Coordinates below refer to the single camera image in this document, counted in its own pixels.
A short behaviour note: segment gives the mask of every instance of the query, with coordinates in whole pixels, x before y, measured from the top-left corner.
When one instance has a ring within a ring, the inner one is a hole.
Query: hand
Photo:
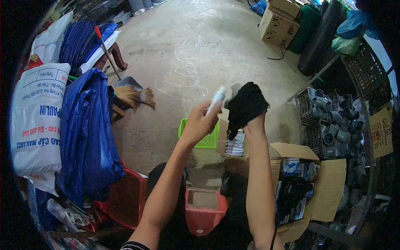
[[[257,138],[266,138],[264,122],[265,111],[253,120],[249,121],[243,128],[243,131],[250,142]]]
[[[212,133],[218,122],[218,114],[222,113],[222,101],[218,101],[206,116],[207,108],[210,105],[211,100],[207,100],[192,109],[185,128],[183,129],[180,141],[188,146],[194,147],[207,134]]]

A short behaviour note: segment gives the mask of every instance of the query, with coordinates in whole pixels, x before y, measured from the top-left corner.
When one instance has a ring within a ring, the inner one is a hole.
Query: plastic stool
[[[136,229],[146,203],[148,179],[127,168],[122,160],[120,161],[126,176],[110,185],[108,200],[94,201],[93,204],[118,224]]]
[[[188,200],[189,193],[191,192],[193,194],[197,192],[215,194],[218,201],[217,208],[198,207],[190,204]],[[209,234],[225,216],[226,210],[228,209],[226,197],[220,194],[219,189],[208,190],[186,188],[185,201],[186,222],[188,224],[189,231],[196,236],[205,236]]]

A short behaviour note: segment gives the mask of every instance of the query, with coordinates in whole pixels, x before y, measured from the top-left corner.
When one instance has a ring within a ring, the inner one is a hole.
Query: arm
[[[204,136],[213,131],[222,113],[221,104],[215,105],[208,116],[211,101],[194,107],[180,140],[144,206],[143,216],[129,241],[139,242],[151,250],[157,249],[161,230],[171,218],[178,201],[179,187],[188,154]]]
[[[244,128],[250,144],[246,212],[257,250],[270,249],[275,230],[275,196],[264,121],[265,113],[251,120]],[[283,244],[276,235],[274,250],[280,249],[283,249]]]

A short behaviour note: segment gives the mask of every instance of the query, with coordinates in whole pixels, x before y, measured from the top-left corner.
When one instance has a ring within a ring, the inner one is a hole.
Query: straw broom bristles
[[[114,88],[114,93],[118,99],[136,109],[141,103],[150,106],[153,110],[156,109],[156,102],[153,101],[153,91],[146,88],[141,91],[136,91],[132,86],[119,86]]]

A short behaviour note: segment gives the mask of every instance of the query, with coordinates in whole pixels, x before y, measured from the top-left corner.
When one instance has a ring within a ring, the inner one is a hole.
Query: black cable
[[[274,242],[275,242],[275,237],[276,237],[276,232],[278,231],[278,226],[279,226],[279,219],[280,215],[278,211],[275,213],[275,231],[274,231],[274,236],[272,237],[272,242],[271,242],[271,247],[270,250],[273,250],[274,248]]]
[[[282,60],[283,57],[285,56],[287,50],[285,51],[285,53],[283,53],[282,48],[280,48],[280,51],[282,52],[282,57],[281,57],[281,58],[271,58],[271,57],[267,57],[267,59],[271,59],[271,60]]]

